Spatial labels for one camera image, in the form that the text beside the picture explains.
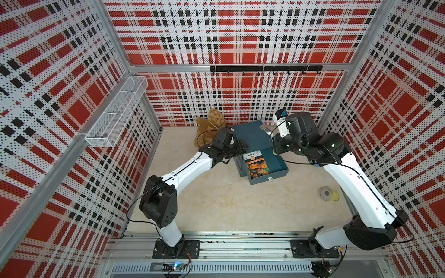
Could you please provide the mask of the orange flower seed bag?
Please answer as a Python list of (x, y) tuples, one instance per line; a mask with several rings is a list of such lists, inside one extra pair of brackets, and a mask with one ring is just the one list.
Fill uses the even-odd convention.
[(253, 151), (242, 155), (248, 174), (251, 179), (270, 174), (263, 153), (261, 151)]

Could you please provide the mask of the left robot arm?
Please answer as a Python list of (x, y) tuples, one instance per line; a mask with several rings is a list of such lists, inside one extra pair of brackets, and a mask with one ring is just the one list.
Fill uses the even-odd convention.
[(248, 145), (237, 138), (232, 128), (222, 127), (215, 139), (199, 147), (198, 152), (178, 169), (162, 177), (153, 175), (148, 178), (139, 210), (154, 223), (165, 245), (179, 249), (184, 242), (184, 235), (175, 221), (179, 194), (218, 163), (227, 164), (232, 158), (247, 153), (247, 149)]

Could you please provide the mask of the teal top drawer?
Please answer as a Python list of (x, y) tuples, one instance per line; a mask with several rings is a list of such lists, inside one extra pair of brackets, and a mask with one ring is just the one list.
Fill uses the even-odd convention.
[(250, 185), (273, 181), (288, 174), (289, 168), (269, 148), (242, 155), (241, 166)]

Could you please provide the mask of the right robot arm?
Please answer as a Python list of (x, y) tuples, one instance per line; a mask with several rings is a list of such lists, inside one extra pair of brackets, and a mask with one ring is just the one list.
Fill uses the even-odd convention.
[(379, 193), (343, 136), (321, 134), (309, 112), (289, 114), (280, 109), (273, 115), (273, 121), (276, 124), (271, 133), (274, 154), (292, 152), (305, 156), (309, 164), (324, 168), (356, 209), (356, 214), (345, 223), (316, 228), (308, 239), (310, 248), (318, 251), (353, 244), (362, 250), (374, 250), (396, 242), (396, 230), (403, 227), (409, 217)]

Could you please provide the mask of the teal drawer cabinet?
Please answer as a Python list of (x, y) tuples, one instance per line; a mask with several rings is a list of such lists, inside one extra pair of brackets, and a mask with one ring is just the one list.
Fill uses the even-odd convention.
[[(262, 124), (263, 122), (258, 120), (255, 122), (245, 123), (243, 125), (233, 127), (238, 140), (241, 140), (248, 145), (247, 153), (265, 148), (269, 148), (273, 153), (273, 149), (269, 146), (269, 143), (271, 142), (270, 137), (260, 129), (260, 126)], [(234, 161), (240, 173), (240, 176), (244, 177), (246, 176), (246, 174), (244, 173), (243, 167), (241, 166), (241, 159), (242, 155), (237, 156)]]

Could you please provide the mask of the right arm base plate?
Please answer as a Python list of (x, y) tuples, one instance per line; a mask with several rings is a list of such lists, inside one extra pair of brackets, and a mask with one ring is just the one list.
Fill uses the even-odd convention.
[(290, 249), (293, 258), (340, 258), (338, 248), (323, 249), (307, 239), (291, 240)]

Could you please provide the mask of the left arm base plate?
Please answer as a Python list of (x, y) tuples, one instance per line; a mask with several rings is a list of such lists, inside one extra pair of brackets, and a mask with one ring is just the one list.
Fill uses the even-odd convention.
[(153, 259), (173, 259), (173, 258), (199, 258), (200, 241), (199, 240), (181, 240), (175, 247), (170, 247), (161, 239), (155, 243), (152, 254)]

